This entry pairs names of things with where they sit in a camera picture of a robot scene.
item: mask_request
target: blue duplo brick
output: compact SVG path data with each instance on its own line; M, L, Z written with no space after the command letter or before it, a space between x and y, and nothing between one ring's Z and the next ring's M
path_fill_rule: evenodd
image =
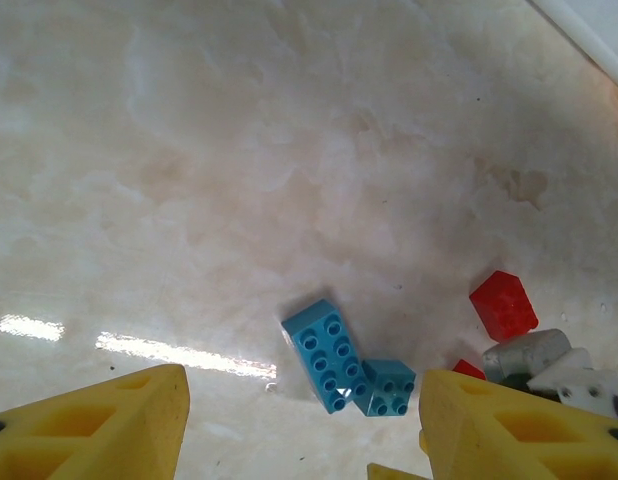
M367 417L405 415L415 388L415 372L399 360L364 360L362 369L371 387L354 400L362 413Z
M282 326L327 412L342 410L369 391L342 315L327 300L319 300Z

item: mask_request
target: lego brick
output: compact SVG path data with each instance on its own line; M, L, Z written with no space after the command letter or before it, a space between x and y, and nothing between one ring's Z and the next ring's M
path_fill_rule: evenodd
M420 420L436 480L618 479L618 420L430 370Z
M571 350L567 336L558 329L542 330L512 338L482 354L487 380L502 381L513 374L532 378Z
M384 467L377 463L367 465L367 480L426 480L424 477Z
M523 335L538 326L520 279L509 273L495 271L469 299L496 342Z
M557 393L564 405L618 418L614 405L614 396L618 395L618 374L612 370L552 365L527 385L533 392Z
M512 373L502 382L500 382L499 385L507 388L513 388L514 390L518 390L519 392L546 398L547 400L551 400L552 402L560 402L560 397L555 392L532 392L531 389L527 386L527 382L529 382L529 380L531 380L531 375L529 375L528 373Z
M362 369L370 388L354 399L360 411L367 417L405 415L415 388L414 371L398 360L364 360Z
M568 350L566 353L558 357L557 360L552 361L549 365L537 375L540 375L546 371L550 371L553 368L593 368L593 361L591 355L586 348L578 347Z
M320 300L282 322L282 327L328 413L368 393L351 336L331 303Z
M2 412L0 480L171 480L188 414L181 365Z
M458 360L456 366L453 367L453 371L456 373L462 373L469 375L470 377L479 378L480 380L486 380L485 374L479 368L474 367L466 360Z

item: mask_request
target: red block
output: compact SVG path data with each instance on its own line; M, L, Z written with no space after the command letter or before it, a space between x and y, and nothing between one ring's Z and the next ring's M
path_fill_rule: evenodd
M469 299L496 342L524 335L538 326L520 279L509 273L496 270Z
M476 378L479 378L480 380L487 379L487 377L485 377L485 374L482 373L481 370L477 369L476 367L474 367L473 365L471 365L469 362L465 360L458 360L458 363L456 363L456 366L453 367L453 371L458 372L458 373L464 373L465 375L469 375L470 377L476 377Z

